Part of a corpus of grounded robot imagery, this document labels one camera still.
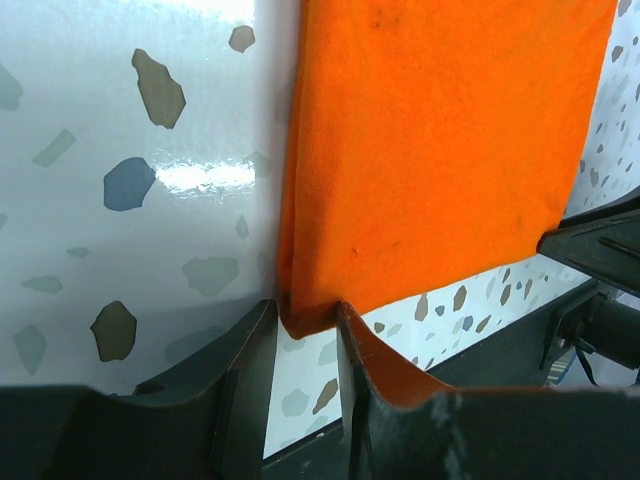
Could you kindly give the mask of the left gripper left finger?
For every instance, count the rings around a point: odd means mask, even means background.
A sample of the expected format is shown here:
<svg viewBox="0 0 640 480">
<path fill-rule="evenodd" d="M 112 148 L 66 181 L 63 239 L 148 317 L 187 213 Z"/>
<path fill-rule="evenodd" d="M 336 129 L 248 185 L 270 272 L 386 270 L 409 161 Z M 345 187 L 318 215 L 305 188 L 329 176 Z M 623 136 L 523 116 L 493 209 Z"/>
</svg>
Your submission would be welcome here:
<svg viewBox="0 0 640 480">
<path fill-rule="evenodd" d="M 1 390 L 4 479 L 258 479 L 277 344 L 275 301 L 131 395 Z"/>
</svg>

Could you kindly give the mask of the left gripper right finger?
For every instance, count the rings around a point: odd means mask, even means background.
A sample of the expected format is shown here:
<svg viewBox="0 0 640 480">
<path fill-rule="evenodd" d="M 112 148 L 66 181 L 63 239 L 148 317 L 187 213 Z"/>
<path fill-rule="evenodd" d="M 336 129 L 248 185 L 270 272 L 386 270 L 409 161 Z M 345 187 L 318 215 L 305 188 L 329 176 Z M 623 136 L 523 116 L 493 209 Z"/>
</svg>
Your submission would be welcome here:
<svg viewBox="0 0 640 480">
<path fill-rule="evenodd" d="M 336 308 L 352 479 L 635 479 L 635 387 L 460 389 Z"/>
</svg>

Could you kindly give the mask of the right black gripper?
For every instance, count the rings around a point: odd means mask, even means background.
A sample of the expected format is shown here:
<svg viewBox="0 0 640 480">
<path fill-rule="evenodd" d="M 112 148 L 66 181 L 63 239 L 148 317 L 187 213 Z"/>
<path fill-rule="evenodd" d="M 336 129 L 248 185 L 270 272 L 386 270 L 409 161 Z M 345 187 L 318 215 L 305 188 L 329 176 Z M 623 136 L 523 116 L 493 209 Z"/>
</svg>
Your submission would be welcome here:
<svg viewBox="0 0 640 480">
<path fill-rule="evenodd" d="M 639 293 L 639 190 L 563 220 L 545 233 L 537 252 L 630 295 Z M 551 309 L 539 368 L 565 350 L 597 353 L 639 368 L 639 310 L 612 294 L 587 291 Z"/>
</svg>

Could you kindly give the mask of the orange t-shirt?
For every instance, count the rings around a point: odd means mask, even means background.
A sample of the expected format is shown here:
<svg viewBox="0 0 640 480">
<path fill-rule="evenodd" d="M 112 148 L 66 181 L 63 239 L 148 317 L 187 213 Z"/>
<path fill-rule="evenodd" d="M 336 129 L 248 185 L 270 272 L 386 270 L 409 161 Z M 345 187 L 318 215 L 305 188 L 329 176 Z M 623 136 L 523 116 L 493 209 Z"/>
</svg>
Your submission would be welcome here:
<svg viewBox="0 0 640 480">
<path fill-rule="evenodd" d="M 305 1 L 277 277 L 293 338 L 532 256 L 565 211 L 613 1 Z"/>
</svg>

